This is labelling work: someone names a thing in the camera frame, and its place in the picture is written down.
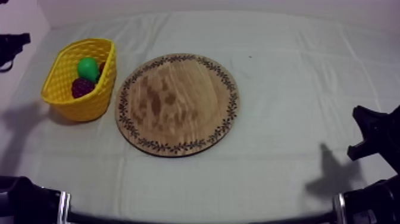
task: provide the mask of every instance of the dark spot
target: dark spot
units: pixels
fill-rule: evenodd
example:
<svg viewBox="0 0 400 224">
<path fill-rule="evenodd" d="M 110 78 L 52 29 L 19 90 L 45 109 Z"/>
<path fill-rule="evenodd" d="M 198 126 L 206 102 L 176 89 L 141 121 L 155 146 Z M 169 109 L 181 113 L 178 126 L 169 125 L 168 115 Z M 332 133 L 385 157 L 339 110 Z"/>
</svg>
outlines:
<svg viewBox="0 0 400 224">
<path fill-rule="evenodd" d="M 151 99 L 151 110 L 153 111 L 154 116 L 160 115 L 161 112 L 160 96 L 158 96 L 157 92 L 153 91 L 150 87 L 147 88 L 147 94 Z"/>
<path fill-rule="evenodd" d="M 154 94 L 154 92 L 153 92 L 153 90 L 151 89 L 151 87 L 150 87 L 150 86 L 147 87 L 147 95 L 149 95 L 149 97 L 151 98 L 151 97 L 153 96 L 153 94 Z"/>
<path fill-rule="evenodd" d="M 162 82 L 162 90 L 163 91 L 167 91 L 168 90 L 168 85 L 165 82 L 165 79 L 161 79 L 161 82 Z"/>
<path fill-rule="evenodd" d="M 180 116 L 181 121 L 184 121 L 186 118 L 186 110 L 182 111 L 182 114 Z"/>
<path fill-rule="evenodd" d="M 168 105 L 172 105 L 174 104 L 176 99 L 175 94 L 169 93 L 168 96 L 165 98 L 165 103 L 167 103 Z"/>
<path fill-rule="evenodd" d="M 160 115 L 161 112 L 161 101 L 158 94 L 153 96 L 153 100 L 151 101 L 151 110 L 153 111 L 154 116 Z"/>
<path fill-rule="evenodd" d="M 146 99 L 142 99 L 139 104 L 140 109 L 145 109 L 147 107 Z"/>
<path fill-rule="evenodd" d="M 199 116 L 199 113 L 195 110 L 192 112 L 192 120 L 196 120 L 196 118 Z"/>
<path fill-rule="evenodd" d="M 146 87 L 148 84 L 149 77 L 145 76 L 142 81 L 142 86 Z"/>
<path fill-rule="evenodd" d="M 143 123 L 143 119 L 141 119 L 138 115 L 135 113 L 132 113 L 132 118 L 137 122 L 138 125 L 141 125 Z"/>
</svg>

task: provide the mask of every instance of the toy fruit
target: toy fruit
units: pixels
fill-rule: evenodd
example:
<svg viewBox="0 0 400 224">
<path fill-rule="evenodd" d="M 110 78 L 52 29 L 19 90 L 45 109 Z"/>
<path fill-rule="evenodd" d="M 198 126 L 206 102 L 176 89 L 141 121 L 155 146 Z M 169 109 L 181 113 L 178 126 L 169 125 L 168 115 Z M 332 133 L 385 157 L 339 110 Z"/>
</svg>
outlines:
<svg viewBox="0 0 400 224">
<path fill-rule="evenodd" d="M 78 76 L 96 83 L 99 68 L 94 58 L 82 58 L 78 63 Z"/>
<path fill-rule="evenodd" d="M 74 98 L 82 97 L 95 89 L 95 84 L 87 79 L 79 77 L 72 83 L 72 96 Z"/>
</svg>

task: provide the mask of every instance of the black object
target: black object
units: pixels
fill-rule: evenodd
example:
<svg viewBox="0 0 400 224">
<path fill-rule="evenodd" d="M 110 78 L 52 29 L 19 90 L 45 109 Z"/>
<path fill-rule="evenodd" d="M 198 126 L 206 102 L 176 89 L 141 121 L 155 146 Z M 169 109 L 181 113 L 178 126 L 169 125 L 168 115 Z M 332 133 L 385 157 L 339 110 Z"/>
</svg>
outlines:
<svg viewBox="0 0 400 224">
<path fill-rule="evenodd" d="M 15 56 L 22 51 L 22 46 L 27 43 L 30 43 L 29 33 L 0 35 L 0 73 L 5 73 L 12 69 Z M 6 68 L 2 68 L 8 62 L 11 64 Z"/>
<path fill-rule="evenodd" d="M 0 176 L 0 217 L 15 224 L 57 223 L 60 192 L 34 185 L 26 177 Z"/>
<path fill-rule="evenodd" d="M 349 157 L 358 160 L 379 153 L 399 173 L 400 107 L 386 114 L 357 106 L 353 117 L 364 140 L 348 148 Z M 334 206 L 338 224 L 400 223 L 400 177 L 396 175 L 364 189 L 339 194 Z"/>
</svg>

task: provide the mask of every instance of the wooden plate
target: wooden plate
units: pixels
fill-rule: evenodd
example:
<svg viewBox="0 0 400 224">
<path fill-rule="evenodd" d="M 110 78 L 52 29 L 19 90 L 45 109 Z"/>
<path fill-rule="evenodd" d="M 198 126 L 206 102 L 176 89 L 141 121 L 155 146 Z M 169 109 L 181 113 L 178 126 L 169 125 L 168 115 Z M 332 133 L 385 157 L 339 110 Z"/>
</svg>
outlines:
<svg viewBox="0 0 400 224">
<path fill-rule="evenodd" d="M 124 81 L 115 116 L 121 133 L 141 151 L 183 157 L 216 144 L 238 110 L 238 87 L 224 67 L 199 55 L 170 54 Z"/>
</svg>

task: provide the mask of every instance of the red fruit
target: red fruit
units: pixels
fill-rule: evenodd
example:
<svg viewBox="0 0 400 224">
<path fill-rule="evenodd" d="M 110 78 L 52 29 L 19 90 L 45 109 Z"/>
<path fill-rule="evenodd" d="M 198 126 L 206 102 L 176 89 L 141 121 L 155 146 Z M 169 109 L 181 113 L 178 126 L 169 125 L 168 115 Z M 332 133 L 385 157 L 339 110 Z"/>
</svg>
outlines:
<svg viewBox="0 0 400 224">
<path fill-rule="evenodd" d="M 76 99 L 92 92 L 94 89 L 94 83 L 79 77 L 72 83 L 72 96 Z"/>
</svg>

